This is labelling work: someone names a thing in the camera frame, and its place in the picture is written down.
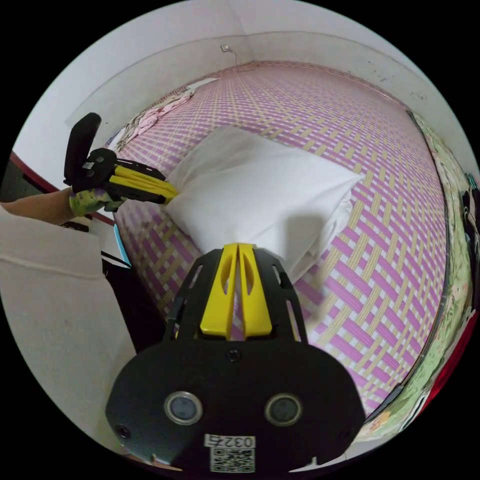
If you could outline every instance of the bed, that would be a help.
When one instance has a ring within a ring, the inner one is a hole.
[[[349,75],[262,62],[212,76],[219,80],[119,156],[168,175],[213,129],[233,125],[365,176],[352,191],[348,227],[295,289],[309,342],[337,358],[358,388],[369,416],[360,436],[389,434],[385,401],[399,405],[392,393],[417,371],[448,307],[446,200],[431,149],[403,104]],[[158,205],[126,201],[115,220],[132,265],[167,314],[200,252]],[[235,313],[232,336],[241,338]]]

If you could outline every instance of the glove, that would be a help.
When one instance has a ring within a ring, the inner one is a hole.
[[[113,201],[110,195],[101,188],[70,193],[69,202],[72,213],[76,217],[83,217],[87,214],[97,212],[104,208],[106,212],[116,212],[120,205],[126,200]]]

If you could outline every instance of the white pillow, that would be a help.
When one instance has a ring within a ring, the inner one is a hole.
[[[299,148],[219,127],[167,178],[180,194],[165,211],[202,253],[255,244],[295,282],[347,225],[361,178]]]

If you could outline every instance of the floral bedsheet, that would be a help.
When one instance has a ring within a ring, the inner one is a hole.
[[[447,209],[449,276],[446,303],[438,329],[423,362],[405,385],[401,394],[377,418],[367,423],[355,441],[369,441],[399,433],[409,422],[419,400],[430,389],[439,373],[446,353],[458,331],[471,316],[471,270],[468,246],[462,221],[461,192],[469,187],[465,172],[442,139],[416,113],[408,112],[422,132],[435,162],[445,194]]]

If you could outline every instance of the white shirt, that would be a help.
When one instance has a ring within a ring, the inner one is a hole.
[[[18,348],[48,396],[91,438],[126,454],[105,406],[135,349],[102,273],[100,239],[0,206],[0,293]]]

